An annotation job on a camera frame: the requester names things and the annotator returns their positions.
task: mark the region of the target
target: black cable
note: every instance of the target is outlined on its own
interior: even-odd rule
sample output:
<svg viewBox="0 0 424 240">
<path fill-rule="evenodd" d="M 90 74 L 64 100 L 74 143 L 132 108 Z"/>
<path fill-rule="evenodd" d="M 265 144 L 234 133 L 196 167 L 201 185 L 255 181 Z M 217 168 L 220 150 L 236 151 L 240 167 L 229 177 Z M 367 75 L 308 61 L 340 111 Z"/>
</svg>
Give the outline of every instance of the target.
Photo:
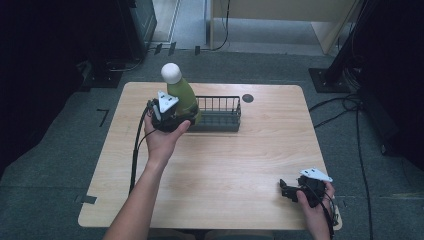
<svg viewBox="0 0 424 240">
<path fill-rule="evenodd" d="M 143 114 L 141 115 L 140 122 L 138 123 L 138 129 L 137 129 L 137 136 L 135 138 L 135 144 L 134 144 L 134 150 L 133 150 L 133 162 L 131 167 L 131 180 L 130 180 L 130 191 L 134 188 L 135 185 L 135 175 L 137 173 L 137 159 L 138 159 L 138 139 L 140 138 L 140 132 L 141 132 L 141 126 L 143 125 L 144 118 L 146 117 L 147 112 L 149 111 L 149 108 L 146 107 L 143 111 Z"/>
<path fill-rule="evenodd" d="M 372 214 L 371 214 L 371 199 L 370 199 L 370 191 L 368 187 L 367 176 L 365 175 L 364 169 L 364 161 L 362 159 L 362 149 L 361 149 L 361 137 L 359 133 L 359 108 L 356 110 L 356 138 L 358 143 L 358 153 L 359 153 L 359 162 L 361 164 L 362 177 L 364 179 L 365 190 L 367 193 L 367 203 L 368 203 L 368 223 L 370 226 L 370 240 L 373 239 L 373 227 L 372 227 Z"/>
<path fill-rule="evenodd" d="M 336 100 L 342 100 L 342 104 L 343 104 L 343 107 L 345 109 L 343 112 L 337 114 L 336 116 L 334 116 L 332 118 L 329 118 L 327 120 L 324 120 L 324 121 L 320 122 L 319 124 L 315 125 L 314 128 L 319 128 L 319 127 L 321 127 L 321 126 L 323 126 L 323 125 L 325 125 L 325 124 L 327 124 L 327 123 L 329 123 L 329 122 L 331 122 L 331 121 L 339 118 L 340 116 L 344 115 L 347 112 L 356 111 L 356 109 L 359 106 L 359 102 L 355 101 L 356 98 L 357 98 L 357 95 L 356 94 L 349 94 L 346 97 L 342 97 L 342 98 L 337 97 L 337 98 L 332 98 L 330 100 L 326 100 L 326 101 L 320 102 L 320 103 L 314 105 L 313 107 L 309 108 L 309 112 L 311 112 L 311 111 L 317 109 L 318 107 L 321 107 L 321 106 L 323 106 L 323 105 L 325 105 L 327 103 L 330 103 L 330 102 L 333 102 L 333 101 L 336 101 Z M 354 106 L 349 108 L 346 105 L 347 102 L 354 103 Z"/>
<path fill-rule="evenodd" d="M 342 116 L 343 114 L 345 114 L 345 113 L 347 113 L 347 112 L 349 112 L 349 111 L 348 111 L 348 110 L 344 110 L 343 112 L 341 112 L 341 113 L 337 114 L 336 116 L 334 116 L 334 117 L 332 117 L 332 118 L 329 118 L 329 119 L 327 119 L 327 120 L 324 120 L 324 121 L 322 121 L 322 122 L 318 123 L 317 125 L 315 125 L 315 126 L 314 126 L 314 128 L 319 128 L 319 127 L 321 127 L 321 126 L 323 126 L 323 125 L 325 125 L 325 124 L 327 124 L 327 123 L 329 123 L 329 122 L 331 122 L 331 121 L 333 121 L 333 120 L 337 119 L 338 117 Z"/>
<path fill-rule="evenodd" d="M 151 131 L 151 132 L 149 132 L 148 134 L 144 135 L 144 137 L 141 139 L 140 143 L 138 144 L 138 150 L 140 150 L 140 145 L 141 145 L 141 143 L 143 142 L 143 140 L 144 140 L 147 136 L 149 136 L 150 134 L 152 134 L 152 133 L 156 132 L 156 130 L 157 130 L 157 129 L 154 129 L 153 131 Z"/>
<path fill-rule="evenodd" d="M 330 204 L 332 207 L 332 213 L 333 213 L 333 226 L 334 226 L 334 222 L 335 222 L 335 218 L 336 218 L 336 205 L 333 202 L 332 197 L 330 197 L 326 192 L 324 192 L 325 195 L 327 195 L 328 200 L 330 200 Z"/>
<path fill-rule="evenodd" d="M 228 39 L 228 18 L 229 18 L 229 15 L 230 15 L 230 2 L 231 2 L 231 0 L 228 0 L 228 4 L 227 4 L 227 16 L 226 16 L 226 20 L 225 20 L 225 30 L 226 30 L 225 31 L 226 32 L 225 33 L 225 40 L 224 40 L 224 42 L 222 43 L 221 46 L 219 46 L 217 48 L 214 48 L 214 49 L 211 49 L 210 51 L 217 51 L 217 50 L 221 49 L 225 45 L 225 43 L 227 42 L 227 39 Z"/>
</svg>

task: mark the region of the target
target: hand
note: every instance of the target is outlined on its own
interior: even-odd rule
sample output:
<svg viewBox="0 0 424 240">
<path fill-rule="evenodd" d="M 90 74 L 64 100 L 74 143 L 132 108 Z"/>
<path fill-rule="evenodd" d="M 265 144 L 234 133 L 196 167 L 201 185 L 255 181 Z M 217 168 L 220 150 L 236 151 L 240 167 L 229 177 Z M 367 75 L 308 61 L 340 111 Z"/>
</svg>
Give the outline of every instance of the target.
<svg viewBox="0 0 424 240">
<path fill-rule="evenodd" d="M 147 135 L 150 133 L 146 137 L 147 149 L 149 152 L 147 165 L 155 169 L 159 168 L 163 170 L 174 152 L 178 138 L 181 137 L 189 127 L 190 121 L 186 120 L 172 133 L 164 133 L 155 130 L 152 125 L 151 116 L 146 114 L 144 119 L 144 134 Z"/>
<path fill-rule="evenodd" d="M 328 196 L 334 196 L 334 188 L 329 182 L 324 182 L 326 186 L 326 193 Z M 305 193 L 302 191 L 296 192 L 297 198 L 299 200 L 299 204 L 302 207 L 303 214 L 306 218 L 306 226 L 308 231 L 311 233 L 312 237 L 315 240 L 330 239 L 330 232 L 328 229 L 327 220 L 324 215 L 324 210 L 322 209 L 321 204 L 318 204 L 316 207 L 311 208 L 308 203 L 308 199 L 305 196 Z M 327 208 L 328 213 L 332 216 L 331 208 L 330 208 L 330 200 L 328 196 L 325 195 L 322 203 Z"/>
</svg>

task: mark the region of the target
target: wrist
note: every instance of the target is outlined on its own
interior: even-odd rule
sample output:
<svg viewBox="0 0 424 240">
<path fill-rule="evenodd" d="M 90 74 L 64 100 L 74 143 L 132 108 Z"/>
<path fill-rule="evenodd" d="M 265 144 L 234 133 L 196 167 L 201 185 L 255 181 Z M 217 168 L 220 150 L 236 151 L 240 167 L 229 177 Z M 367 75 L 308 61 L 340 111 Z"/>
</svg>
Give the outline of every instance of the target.
<svg viewBox="0 0 424 240">
<path fill-rule="evenodd" d="M 146 167 L 144 168 L 144 171 L 162 174 L 166 167 L 166 163 L 164 162 L 166 161 L 161 161 L 155 158 L 149 158 L 146 163 Z"/>
</svg>

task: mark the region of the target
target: gray carpet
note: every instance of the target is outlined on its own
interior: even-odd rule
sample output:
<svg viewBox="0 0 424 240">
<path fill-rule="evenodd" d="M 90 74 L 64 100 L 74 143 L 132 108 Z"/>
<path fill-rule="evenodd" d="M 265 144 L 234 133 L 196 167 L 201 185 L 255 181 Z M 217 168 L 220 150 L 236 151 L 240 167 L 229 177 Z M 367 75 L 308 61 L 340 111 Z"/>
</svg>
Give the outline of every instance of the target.
<svg viewBox="0 0 424 240">
<path fill-rule="evenodd" d="M 345 94 L 317 94 L 310 67 L 333 58 L 279 54 L 176 51 L 149 53 L 123 74 L 117 89 L 78 92 L 68 100 L 42 142 L 5 171 L 0 183 L 0 239 L 100 239 L 105 229 L 78 225 L 81 204 L 125 83 L 161 81 L 167 62 L 178 64 L 190 82 L 296 84 L 308 106 Z M 104 112 L 109 109 L 103 126 Z M 340 102 L 311 113 L 314 124 L 343 110 Z M 402 157 L 380 154 L 380 140 L 367 114 L 359 115 L 362 153 L 372 210 L 374 239 L 422 239 L 424 173 Z M 335 239 L 370 239 L 364 179 L 356 145 L 355 113 L 316 129 L 327 170 L 334 179 L 343 228 Z M 194 231 L 201 235 L 204 231 Z M 311 239 L 306 231 L 275 231 L 276 239 Z"/>
</svg>

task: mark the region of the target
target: metal rack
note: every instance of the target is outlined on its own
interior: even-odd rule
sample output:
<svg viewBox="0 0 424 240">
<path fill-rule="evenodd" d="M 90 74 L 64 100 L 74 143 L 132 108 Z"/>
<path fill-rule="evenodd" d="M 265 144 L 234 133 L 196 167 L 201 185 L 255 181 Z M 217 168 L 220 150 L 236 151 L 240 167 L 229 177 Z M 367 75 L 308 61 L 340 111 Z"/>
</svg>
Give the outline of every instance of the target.
<svg viewBox="0 0 424 240">
<path fill-rule="evenodd" d="M 200 121 L 190 132 L 238 132 L 241 106 L 239 96 L 196 96 Z"/>
</svg>

